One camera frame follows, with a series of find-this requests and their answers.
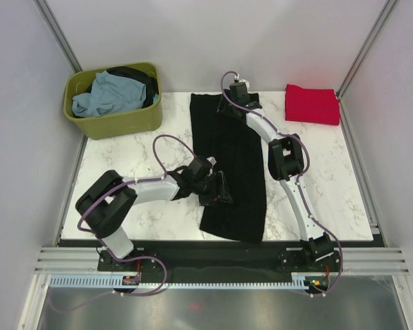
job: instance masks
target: marble table surface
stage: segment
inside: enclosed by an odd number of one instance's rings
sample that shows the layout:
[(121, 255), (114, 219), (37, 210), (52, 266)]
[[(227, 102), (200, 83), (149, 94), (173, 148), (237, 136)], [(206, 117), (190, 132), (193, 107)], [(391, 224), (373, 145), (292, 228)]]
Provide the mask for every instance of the marble table surface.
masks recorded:
[[(192, 146), (189, 113), (191, 93), (164, 93), (162, 126), (152, 132), (124, 135), (104, 140), (89, 139), (67, 211), (62, 239), (94, 239), (76, 228), (77, 199), (107, 170), (120, 175), (147, 177), (161, 174), (151, 143), (162, 133), (175, 135)], [(284, 120), (284, 92), (261, 92), (260, 102), (277, 127), (298, 133), (310, 153), (310, 170), (305, 181), (318, 220), (341, 240), (372, 240), (372, 233), (352, 169), (340, 126)], [(268, 148), (262, 146), (265, 164)], [(188, 164), (191, 156), (174, 140), (161, 139), (157, 151), (168, 169)], [(271, 179), (265, 166), (267, 211), (264, 240), (299, 239), (298, 225), (286, 193)], [(203, 207), (191, 195), (177, 201), (153, 201), (132, 208), (123, 227), (131, 239), (219, 240), (199, 230)]]

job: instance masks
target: gray floor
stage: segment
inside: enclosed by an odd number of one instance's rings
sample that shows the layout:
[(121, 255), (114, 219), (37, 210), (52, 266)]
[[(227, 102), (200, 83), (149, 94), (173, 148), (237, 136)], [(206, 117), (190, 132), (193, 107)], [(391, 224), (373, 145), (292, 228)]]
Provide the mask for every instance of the gray floor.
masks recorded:
[[(100, 289), (51, 289), (76, 306)], [(109, 295), (67, 314), (45, 307), (39, 329), (254, 330), (407, 329), (391, 278), (343, 277), (325, 298), (293, 291), (169, 289), (150, 297)]]

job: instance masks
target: blue towel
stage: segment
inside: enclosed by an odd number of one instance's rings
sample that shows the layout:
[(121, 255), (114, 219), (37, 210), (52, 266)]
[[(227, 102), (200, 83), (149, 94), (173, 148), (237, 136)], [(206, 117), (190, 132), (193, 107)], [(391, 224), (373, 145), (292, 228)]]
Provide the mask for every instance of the blue towel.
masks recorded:
[(72, 111), (78, 117), (98, 117), (141, 109), (145, 98), (145, 85), (141, 82), (104, 71), (96, 74), (91, 93), (73, 98)]

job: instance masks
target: folded red cloth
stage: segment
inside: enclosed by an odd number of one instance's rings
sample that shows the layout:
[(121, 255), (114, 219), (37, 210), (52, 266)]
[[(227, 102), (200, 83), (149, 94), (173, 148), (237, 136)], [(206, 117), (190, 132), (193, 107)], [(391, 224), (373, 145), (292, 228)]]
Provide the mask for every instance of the folded red cloth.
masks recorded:
[(339, 124), (339, 101), (333, 89), (304, 89), (287, 85), (284, 108), (286, 120)]

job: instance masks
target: black fabric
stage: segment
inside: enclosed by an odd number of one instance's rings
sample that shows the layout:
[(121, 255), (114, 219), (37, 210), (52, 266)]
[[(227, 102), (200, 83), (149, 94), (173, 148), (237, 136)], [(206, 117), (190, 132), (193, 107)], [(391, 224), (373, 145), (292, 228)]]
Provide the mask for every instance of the black fabric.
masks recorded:
[[(258, 94), (251, 94), (257, 100)], [(256, 132), (239, 120), (217, 114), (220, 95), (191, 94), (193, 151), (214, 156), (224, 171), (231, 205), (206, 206), (200, 229), (243, 242), (260, 242), (266, 217), (266, 187), (262, 145)]]
[[(133, 69), (131, 67), (112, 67), (106, 70), (108, 74), (114, 76), (130, 78), (137, 80), (145, 85), (146, 97), (142, 108), (150, 107), (153, 104), (155, 94), (159, 94), (158, 81), (153, 77), (148, 77), (145, 72)], [(92, 84), (86, 89), (85, 93), (92, 91)]]

